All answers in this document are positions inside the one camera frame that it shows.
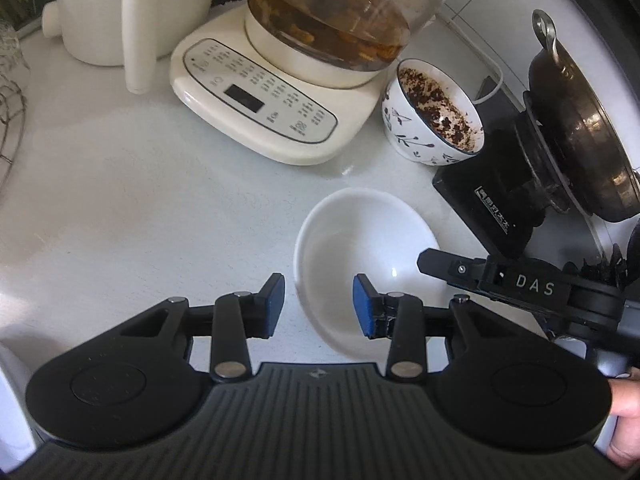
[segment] white cable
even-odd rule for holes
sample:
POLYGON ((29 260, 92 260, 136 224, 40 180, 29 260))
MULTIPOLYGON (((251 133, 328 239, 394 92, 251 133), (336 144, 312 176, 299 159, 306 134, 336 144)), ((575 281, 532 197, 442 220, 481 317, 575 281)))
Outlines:
POLYGON ((493 90, 491 90, 484 97, 482 97, 482 98, 480 98, 480 99, 478 99, 476 101, 471 101, 474 105, 481 105, 482 103, 484 103, 485 101, 488 101, 494 95, 496 95, 500 91, 500 88, 502 88, 502 85, 504 84, 504 72, 502 71, 502 67, 494 60, 494 58, 490 57, 484 50, 482 50, 479 46, 477 46, 474 43, 474 41, 470 37, 468 37, 468 35, 465 34, 465 31, 462 30, 458 26, 457 23, 453 22, 453 20, 450 20, 449 18, 446 18, 445 16, 443 16, 441 14, 438 14, 438 17, 444 21, 444 23, 445 23, 445 25, 447 25, 447 27, 449 27, 451 30, 453 30, 453 32, 455 32, 457 35, 459 35, 460 38, 465 40, 465 42, 470 47, 472 47, 481 57, 483 57, 491 65, 493 65, 494 68, 498 71, 498 74, 500 75, 500 80, 498 81, 498 84, 495 86, 495 88, 493 90))

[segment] coffee grounds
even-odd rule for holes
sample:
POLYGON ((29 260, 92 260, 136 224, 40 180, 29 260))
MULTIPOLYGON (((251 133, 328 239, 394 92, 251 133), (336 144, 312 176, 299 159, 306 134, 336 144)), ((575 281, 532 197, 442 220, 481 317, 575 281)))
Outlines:
POLYGON ((409 102, 428 127, 459 150, 475 150, 476 129, 469 126, 435 79, 413 68, 403 68, 399 79, 409 102))

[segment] white pitcher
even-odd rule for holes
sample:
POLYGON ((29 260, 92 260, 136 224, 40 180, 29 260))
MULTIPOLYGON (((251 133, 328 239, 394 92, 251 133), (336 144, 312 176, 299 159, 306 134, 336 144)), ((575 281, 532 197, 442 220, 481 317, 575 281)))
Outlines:
POLYGON ((207 17, 211 0, 56 0, 44 7, 42 31, 62 35, 81 61, 124 65, 127 88, 149 90, 156 58, 170 53, 207 17))

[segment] finger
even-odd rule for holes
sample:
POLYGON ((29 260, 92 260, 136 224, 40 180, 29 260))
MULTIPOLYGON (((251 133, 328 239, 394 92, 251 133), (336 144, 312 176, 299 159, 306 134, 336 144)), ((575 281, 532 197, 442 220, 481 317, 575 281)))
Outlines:
POLYGON ((640 382, 626 379, 610 379, 611 415, 640 417, 640 382))
POLYGON ((609 443, 607 457, 625 469, 640 460, 640 420, 619 418, 609 443))

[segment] white countertop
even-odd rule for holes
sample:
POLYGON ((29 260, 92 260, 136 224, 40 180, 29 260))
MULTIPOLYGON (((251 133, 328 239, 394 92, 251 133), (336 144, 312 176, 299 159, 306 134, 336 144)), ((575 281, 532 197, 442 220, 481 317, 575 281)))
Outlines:
MULTIPOLYGON (((267 360, 343 362, 312 329, 295 295, 292 256, 311 208, 349 186, 405 200, 443 250, 486 251, 431 186, 434 170, 388 145, 379 110, 334 160, 299 168, 264 158, 194 115, 173 94, 168 59, 149 94, 127 92, 121 68, 71 57, 36 32, 28 120, 0 193, 0 340, 32 369, 169 296, 211 304, 287 280, 275 336, 250 341, 267 360)), ((437 64, 475 94, 488 74, 441 23, 405 56, 437 64)), ((497 306, 528 326, 529 314, 497 306)), ((192 362, 206 367, 206 343, 192 362)))

